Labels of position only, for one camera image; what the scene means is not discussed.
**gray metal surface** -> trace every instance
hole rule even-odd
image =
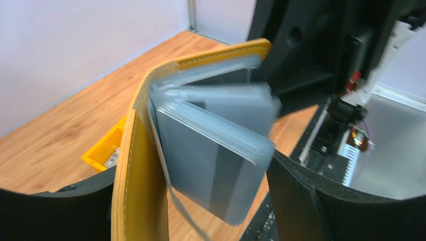
[[[350,186],[395,199],[426,194],[426,112],[378,95],[366,108],[375,149],[360,156]]]

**white panel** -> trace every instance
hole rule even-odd
[[[255,0],[194,1],[197,31],[228,44],[246,41]]]
[[[189,25],[186,0],[0,1],[0,137]]]
[[[400,50],[378,84],[426,101],[426,29],[420,29]]]

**wooden table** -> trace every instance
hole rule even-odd
[[[155,65],[189,53],[220,48],[213,40],[183,31],[0,139],[0,187],[23,193],[54,192],[96,172],[80,156],[93,146],[129,107],[142,76]],[[315,107],[279,120],[271,139],[289,155]],[[180,195],[212,240],[238,240],[268,192],[263,181],[246,221],[231,227]],[[200,240],[169,202],[171,240]]]

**screw hole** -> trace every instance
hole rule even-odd
[[[302,42],[302,30],[298,27],[292,28],[287,35],[287,44],[293,48]]]

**yellow tray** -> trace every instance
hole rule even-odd
[[[120,147],[126,117],[121,118],[93,147],[81,156],[81,159],[91,165],[98,172],[105,171],[105,162]]]

